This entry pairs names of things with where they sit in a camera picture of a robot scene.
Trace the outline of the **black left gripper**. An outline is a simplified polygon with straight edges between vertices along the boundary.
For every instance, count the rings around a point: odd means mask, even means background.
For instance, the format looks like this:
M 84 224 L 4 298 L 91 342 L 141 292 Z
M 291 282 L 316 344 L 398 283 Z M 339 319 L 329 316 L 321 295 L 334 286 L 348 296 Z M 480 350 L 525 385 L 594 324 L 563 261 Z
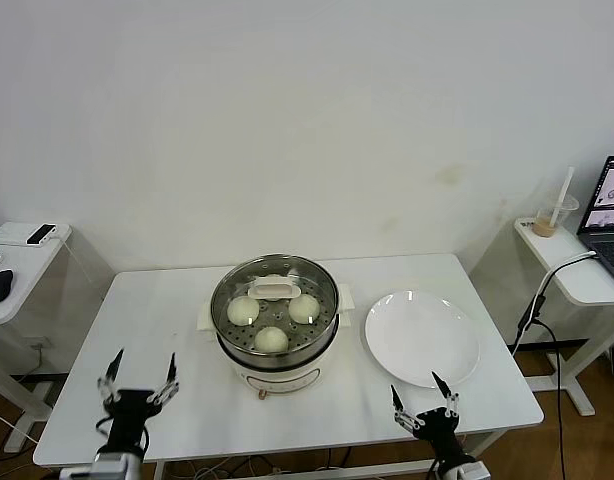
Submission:
M 179 391 L 176 354 L 170 357 L 165 384 L 153 390 L 121 389 L 115 380 L 122 361 L 124 349 L 121 348 L 105 374 L 98 378 L 97 388 L 111 421 L 111 429 L 103 453 L 146 453 L 150 443 L 146 421 L 158 415 L 162 405 L 167 404 Z

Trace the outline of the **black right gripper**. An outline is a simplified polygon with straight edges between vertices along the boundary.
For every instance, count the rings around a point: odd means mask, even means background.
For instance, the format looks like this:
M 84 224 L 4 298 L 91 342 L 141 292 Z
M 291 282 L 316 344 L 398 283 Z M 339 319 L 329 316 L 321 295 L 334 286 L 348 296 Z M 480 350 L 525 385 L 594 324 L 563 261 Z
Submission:
M 455 435 L 459 423 L 459 394 L 453 393 L 436 372 L 432 371 L 431 374 L 446 401 L 446 407 L 410 414 L 396 388 L 391 385 L 394 421 L 413 437 L 429 442 L 440 463 L 474 463 L 475 458 L 463 450 Z

